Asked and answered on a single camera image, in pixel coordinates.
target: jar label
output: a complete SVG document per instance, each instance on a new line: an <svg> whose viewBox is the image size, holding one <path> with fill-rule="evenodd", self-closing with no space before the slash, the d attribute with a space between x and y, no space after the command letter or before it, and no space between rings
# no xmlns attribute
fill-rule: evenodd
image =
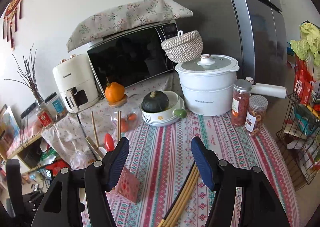
<svg viewBox="0 0 320 227"><path fill-rule="evenodd" d="M256 123L256 117L254 117L253 115L251 115L249 113L249 111L247 112L247 118L245 120L245 128L252 132L253 131L253 128L254 128L254 125Z"/></svg>
<svg viewBox="0 0 320 227"><path fill-rule="evenodd" d="M50 116L47 114L47 112L42 112L39 116L38 116L41 124L46 127L48 125L51 124L52 119L50 118Z"/></svg>
<svg viewBox="0 0 320 227"><path fill-rule="evenodd" d="M60 101L57 99L54 102L52 102L52 105L56 109L58 113L61 113L63 111L63 106L61 105Z"/></svg>
<svg viewBox="0 0 320 227"><path fill-rule="evenodd" d="M239 101L232 98L232 114L234 117L238 116L238 110L239 110Z"/></svg>

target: red spoon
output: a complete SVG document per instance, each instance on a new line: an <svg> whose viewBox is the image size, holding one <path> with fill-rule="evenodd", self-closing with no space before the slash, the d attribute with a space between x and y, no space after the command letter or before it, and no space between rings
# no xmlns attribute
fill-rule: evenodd
<svg viewBox="0 0 320 227"><path fill-rule="evenodd" d="M106 135L104 136L104 146L107 152L113 151L115 149L115 143L113 142L113 138L109 133L106 133Z"/></svg>

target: microwave oven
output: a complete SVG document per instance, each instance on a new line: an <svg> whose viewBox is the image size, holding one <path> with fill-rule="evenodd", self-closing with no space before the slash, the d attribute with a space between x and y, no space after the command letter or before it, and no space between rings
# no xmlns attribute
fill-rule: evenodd
<svg viewBox="0 0 320 227"><path fill-rule="evenodd" d="M174 69L161 42L177 36L176 22L152 23L100 39L88 50L92 69L104 94L107 81L131 86Z"/></svg>

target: striped tablecloth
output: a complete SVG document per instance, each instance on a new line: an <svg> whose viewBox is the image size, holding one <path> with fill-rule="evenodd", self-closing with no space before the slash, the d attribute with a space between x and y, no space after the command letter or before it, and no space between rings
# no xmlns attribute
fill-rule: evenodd
<svg viewBox="0 0 320 227"><path fill-rule="evenodd" d="M190 142L199 136L206 148L219 159L235 167L250 169L259 166L276 190L292 227L299 227L299 212L295 191L282 155L267 131L262 127L257 137L249 137L243 127L234 128L230 114L204 117L188 112L187 118L156 128L146 123L125 135L130 141L127 168L140 180L138 203L108 197L117 226L157 226L179 192L193 163ZM177 226L204 226L214 193L199 177L188 205ZM241 208L241 188L231 226L238 226ZM90 226L88 211L82 213L84 226Z"/></svg>

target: white wall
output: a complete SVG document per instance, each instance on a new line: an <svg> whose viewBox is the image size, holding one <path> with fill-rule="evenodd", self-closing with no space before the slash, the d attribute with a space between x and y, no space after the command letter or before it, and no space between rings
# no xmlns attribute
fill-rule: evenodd
<svg viewBox="0 0 320 227"><path fill-rule="evenodd" d="M320 26L320 15L311 0L280 0L287 41L300 40L299 25L309 20Z"/></svg>
<svg viewBox="0 0 320 227"><path fill-rule="evenodd" d="M24 0L23 18L18 20L18 31L14 33L15 51L22 65L22 56L28 55L34 43L37 49L36 77L43 98L58 91L52 69L59 61L68 57L66 43L76 26L90 15L129 2L139 0ZM84 53L84 45L72 54ZM35 99L24 85L4 80L19 80L17 66L12 56L10 42L0 39L0 103L11 106L18 117Z"/></svg>

